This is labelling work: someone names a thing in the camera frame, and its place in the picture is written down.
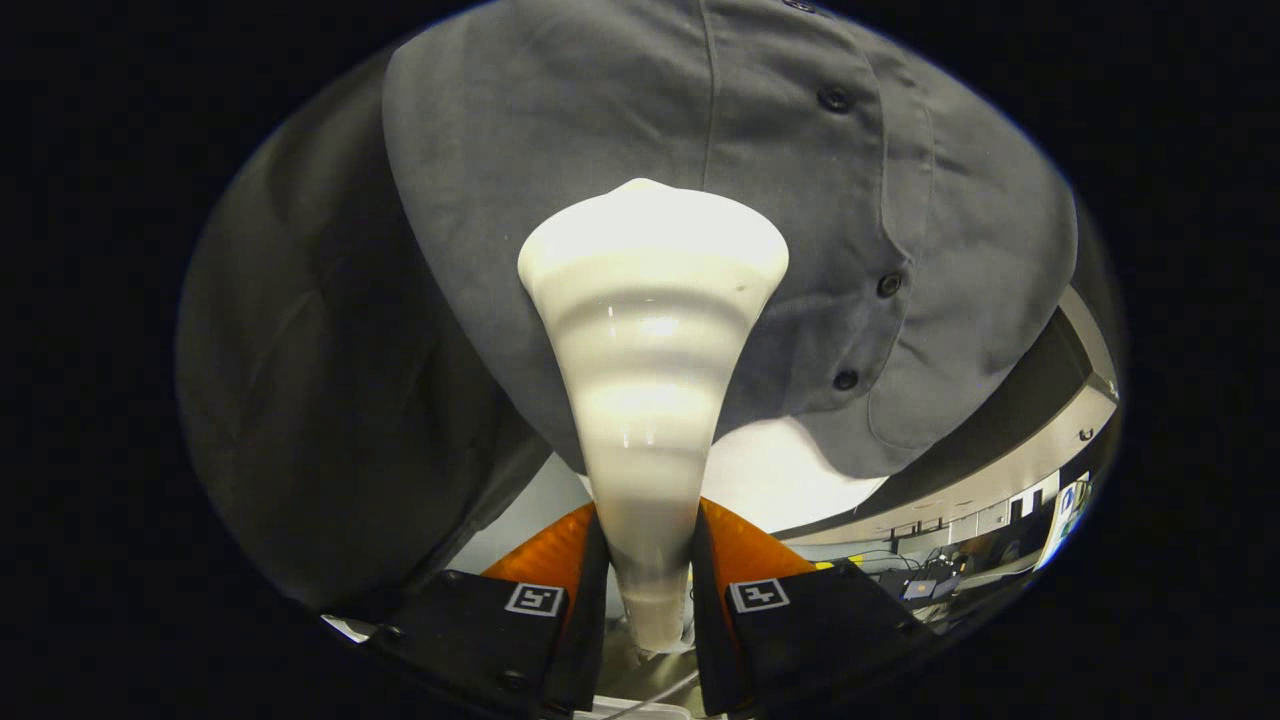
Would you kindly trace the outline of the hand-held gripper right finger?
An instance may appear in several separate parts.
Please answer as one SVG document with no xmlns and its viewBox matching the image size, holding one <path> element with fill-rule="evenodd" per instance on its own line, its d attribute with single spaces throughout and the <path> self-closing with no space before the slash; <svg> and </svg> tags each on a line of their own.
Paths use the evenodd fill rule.
<svg viewBox="0 0 1280 720">
<path fill-rule="evenodd" d="M 938 635 L 854 565 L 819 569 L 703 498 L 692 536 L 701 702 L 713 717 L 797 717 L 938 651 Z"/>
</svg>

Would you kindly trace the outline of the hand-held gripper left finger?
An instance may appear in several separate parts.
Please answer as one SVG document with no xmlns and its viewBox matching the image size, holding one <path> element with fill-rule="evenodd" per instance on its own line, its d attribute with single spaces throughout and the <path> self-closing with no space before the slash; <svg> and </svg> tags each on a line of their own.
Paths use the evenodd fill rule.
<svg viewBox="0 0 1280 720">
<path fill-rule="evenodd" d="M 447 716 L 577 716 L 602 670 L 609 550 L 593 503 L 472 574 L 438 573 L 366 641 Z"/>
</svg>

